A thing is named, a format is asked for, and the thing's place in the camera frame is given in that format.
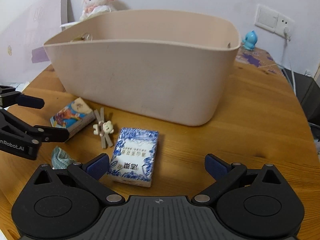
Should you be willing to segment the green plaid scrunchie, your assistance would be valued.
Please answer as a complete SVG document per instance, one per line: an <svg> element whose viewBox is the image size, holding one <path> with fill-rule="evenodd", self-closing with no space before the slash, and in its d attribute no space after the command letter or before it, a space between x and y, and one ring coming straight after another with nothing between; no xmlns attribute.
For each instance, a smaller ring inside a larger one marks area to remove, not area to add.
<svg viewBox="0 0 320 240"><path fill-rule="evenodd" d="M52 168L55 170L66 169L75 162L62 148L56 146L51 155Z"/></svg>

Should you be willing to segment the small colourful card box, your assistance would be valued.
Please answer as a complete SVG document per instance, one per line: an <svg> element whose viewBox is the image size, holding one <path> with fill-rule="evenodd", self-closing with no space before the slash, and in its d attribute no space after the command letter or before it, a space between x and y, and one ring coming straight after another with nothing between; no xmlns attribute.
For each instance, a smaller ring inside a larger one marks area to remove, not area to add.
<svg viewBox="0 0 320 240"><path fill-rule="evenodd" d="M50 123L52 127L67 129L71 138L94 120L94 111L82 98L77 98L52 116Z"/></svg>

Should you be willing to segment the bear hair clip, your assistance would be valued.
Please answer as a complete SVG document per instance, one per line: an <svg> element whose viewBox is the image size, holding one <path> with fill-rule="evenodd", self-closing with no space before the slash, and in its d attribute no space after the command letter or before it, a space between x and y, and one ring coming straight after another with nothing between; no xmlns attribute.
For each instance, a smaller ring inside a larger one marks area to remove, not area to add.
<svg viewBox="0 0 320 240"><path fill-rule="evenodd" d="M100 111L95 109L94 114L98 123L93 125L93 134L100 137L102 149L112 147L110 135L114 133L114 127L111 120L105 120L104 107L101 107Z"/></svg>

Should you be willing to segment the blue white tissue pack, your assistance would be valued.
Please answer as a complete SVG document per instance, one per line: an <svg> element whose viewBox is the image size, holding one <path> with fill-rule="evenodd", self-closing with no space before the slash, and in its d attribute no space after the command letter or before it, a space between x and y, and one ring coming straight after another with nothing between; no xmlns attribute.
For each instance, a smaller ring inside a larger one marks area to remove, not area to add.
<svg viewBox="0 0 320 240"><path fill-rule="evenodd" d="M108 174L116 182L150 187L159 132L140 128L120 130Z"/></svg>

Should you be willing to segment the pink bed headboard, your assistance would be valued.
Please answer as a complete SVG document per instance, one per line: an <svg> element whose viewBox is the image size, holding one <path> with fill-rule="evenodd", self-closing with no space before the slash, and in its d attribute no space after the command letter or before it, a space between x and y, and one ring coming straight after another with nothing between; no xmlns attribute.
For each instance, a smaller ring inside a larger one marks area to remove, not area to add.
<svg viewBox="0 0 320 240"><path fill-rule="evenodd" d="M43 44L68 22L68 0L39 0L1 33L1 84L32 81L50 65Z"/></svg>

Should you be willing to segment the gold tissue box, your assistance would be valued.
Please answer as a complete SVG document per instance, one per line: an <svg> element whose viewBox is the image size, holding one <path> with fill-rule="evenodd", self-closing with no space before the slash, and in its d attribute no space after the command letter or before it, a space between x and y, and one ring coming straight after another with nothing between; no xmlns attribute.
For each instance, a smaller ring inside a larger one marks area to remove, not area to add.
<svg viewBox="0 0 320 240"><path fill-rule="evenodd" d="M69 22L69 23L64 23L64 24L61 24L60 25L60 28L62 30L66 30L68 28L71 28L72 26L74 25L77 25L79 24L78 21L75 21L75 22ZM81 34L80 36L77 36L75 38L73 38L71 40L71 42L78 42L78 41L92 41L93 40L93 36L90 34L90 33L84 33L84 34Z"/></svg>

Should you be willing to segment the black box beside table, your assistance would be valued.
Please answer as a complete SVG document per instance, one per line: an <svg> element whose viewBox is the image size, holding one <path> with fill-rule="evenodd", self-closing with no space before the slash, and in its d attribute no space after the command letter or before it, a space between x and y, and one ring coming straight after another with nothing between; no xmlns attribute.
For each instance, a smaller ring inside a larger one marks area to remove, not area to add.
<svg viewBox="0 0 320 240"><path fill-rule="evenodd" d="M319 141L319 86L312 77L294 72L296 97L303 109L315 141Z"/></svg>

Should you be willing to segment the pink plastic storage basket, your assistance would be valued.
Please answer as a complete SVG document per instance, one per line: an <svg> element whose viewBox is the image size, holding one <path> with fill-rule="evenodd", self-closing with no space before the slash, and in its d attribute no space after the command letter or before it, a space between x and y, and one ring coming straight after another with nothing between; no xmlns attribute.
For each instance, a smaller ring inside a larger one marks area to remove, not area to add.
<svg viewBox="0 0 320 240"><path fill-rule="evenodd" d="M84 33L92 41L71 42ZM90 18L44 43L67 92L187 126L207 123L241 46L220 17L121 10Z"/></svg>

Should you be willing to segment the white plush bunny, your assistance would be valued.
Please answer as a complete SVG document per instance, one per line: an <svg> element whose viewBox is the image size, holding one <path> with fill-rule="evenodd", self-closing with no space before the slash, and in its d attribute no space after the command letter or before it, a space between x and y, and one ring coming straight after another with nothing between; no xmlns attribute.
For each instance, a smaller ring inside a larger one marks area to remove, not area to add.
<svg viewBox="0 0 320 240"><path fill-rule="evenodd" d="M115 11L116 9L112 5L114 1L116 0L81 0L82 14L79 21L82 22L94 16Z"/></svg>

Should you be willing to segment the blue toy figurine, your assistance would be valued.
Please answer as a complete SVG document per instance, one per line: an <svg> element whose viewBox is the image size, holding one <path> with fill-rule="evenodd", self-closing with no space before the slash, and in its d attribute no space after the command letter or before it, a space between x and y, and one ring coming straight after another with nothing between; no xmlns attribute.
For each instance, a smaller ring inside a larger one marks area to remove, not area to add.
<svg viewBox="0 0 320 240"><path fill-rule="evenodd" d="M255 49L255 45L258 41L258 36L255 31L250 31L245 35L245 38L242 40L243 47L246 50L253 51Z"/></svg>

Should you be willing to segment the white wall socket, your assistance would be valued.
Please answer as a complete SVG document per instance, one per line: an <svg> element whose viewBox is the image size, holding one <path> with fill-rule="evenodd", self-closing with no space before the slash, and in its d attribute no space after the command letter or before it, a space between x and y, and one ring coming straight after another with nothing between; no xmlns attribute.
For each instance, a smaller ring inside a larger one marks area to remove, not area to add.
<svg viewBox="0 0 320 240"><path fill-rule="evenodd" d="M295 29L295 21L282 13L259 4L254 25L290 40Z"/></svg>

